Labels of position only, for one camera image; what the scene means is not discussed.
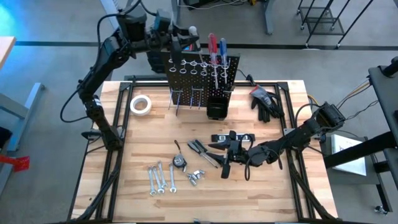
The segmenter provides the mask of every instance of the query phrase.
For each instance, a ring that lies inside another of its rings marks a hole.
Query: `roll of tape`
[[[140,103],[140,102],[147,103],[147,106],[143,110],[136,109],[137,103]],[[130,102],[130,110],[134,115],[137,115],[137,116],[144,116],[144,115],[149,114],[151,108],[152,108],[152,102],[149,99],[149,97],[146,95],[138,95],[138,96],[134,97]]]

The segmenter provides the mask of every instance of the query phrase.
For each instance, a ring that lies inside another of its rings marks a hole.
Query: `black glove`
[[[259,108],[259,121],[269,122],[270,115],[274,118],[280,118],[285,116],[284,112],[278,107],[274,99],[279,100],[280,98],[274,93],[265,91],[261,86],[256,86],[250,94],[253,96],[251,102],[251,109],[254,109],[257,105]]]

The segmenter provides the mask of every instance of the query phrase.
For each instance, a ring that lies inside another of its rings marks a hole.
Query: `wrench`
[[[172,163],[169,164],[169,168],[170,168],[170,180],[172,181],[172,187],[170,188],[170,192],[175,193],[175,192],[177,192],[177,188],[174,185],[174,174],[173,174],[173,164]]]
[[[156,190],[154,187],[154,179],[152,177],[152,167],[148,167],[148,175],[149,175],[149,181],[150,181],[150,196],[154,196],[156,194]]]
[[[156,167],[152,167],[152,170],[155,173],[155,178],[156,178],[156,182],[157,182],[157,193],[159,194],[164,194],[164,189],[162,188],[161,184],[160,184],[160,180],[159,180],[159,176],[157,175],[157,169]]]
[[[162,161],[157,161],[157,165],[159,166],[160,176],[162,178],[162,188],[165,189],[166,187],[168,187],[168,185],[166,183],[166,180],[164,179],[163,169],[162,169]]]

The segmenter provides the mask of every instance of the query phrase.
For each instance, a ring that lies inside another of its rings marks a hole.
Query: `black pegboard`
[[[192,94],[192,87],[195,89],[203,89],[202,95],[200,97],[200,91],[193,92],[193,100],[192,106],[200,106],[206,107],[207,106],[207,99],[209,96],[219,96],[219,97],[226,97],[229,101],[231,94],[225,93],[225,90],[229,90],[234,84],[236,70],[238,69],[240,55],[230,55],[227,56],[227,62],[229,62],[229,67],[227,71],[227,84],[225,84],[225,80],[221,77],[220,74],[224,72],[224,69],[219,66],[216,68],[217,71],[217,80],[218,80],[218,89],[216,90],[215,87],[215,78],[211,76],[211,73],[214,72],[214,68],[211,66],[210,63],[210,55],[209,54],[202,54],[203,61],[208,64],[205,67],[207,71],[207,75],[201,75],[203,71],[203,67],[201,66],[201,60],[199,54],[196,52],[183,52],[183,59],[187,62],[185,64],[185,69],[187,70],[186,73],[180,73],[180,69],[184,68],[184,65],[175,65],[171,62],[170,53],[169,52],[162,52],[161,53],[163,63],[165,65],[165,72],[167,75],[167,79],[169,81],[170,87],[170,94],[171,89],[174,91],[182,90],[180,95],[180,102],[179,105],[190,106],[191,103],[191,94]],[[221,56],[217,55],[218,63],[221,64]],[[197,63],[196,66],[190,64],[190,62],[195,61]],[[191,74],[191,70],[196,70],[196,74]],[[178,92],[174,92],[172,95],[173,104],[176,105],[178,101]]]

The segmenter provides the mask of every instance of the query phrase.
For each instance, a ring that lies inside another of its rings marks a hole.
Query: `tool holder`
[[[170,52],[161,52],[165,72],[170,87],[170,104],[207,107],[210,96],[226,98],[229,102],[240,55],[227,56],[227,65],[221,64],[217,55],[217,65],[212,65],[209,54],[202,54],[203,62],[197,52],[183,52],[180,64],[170,58]],[[215,86],[215,70],[218,88]]]

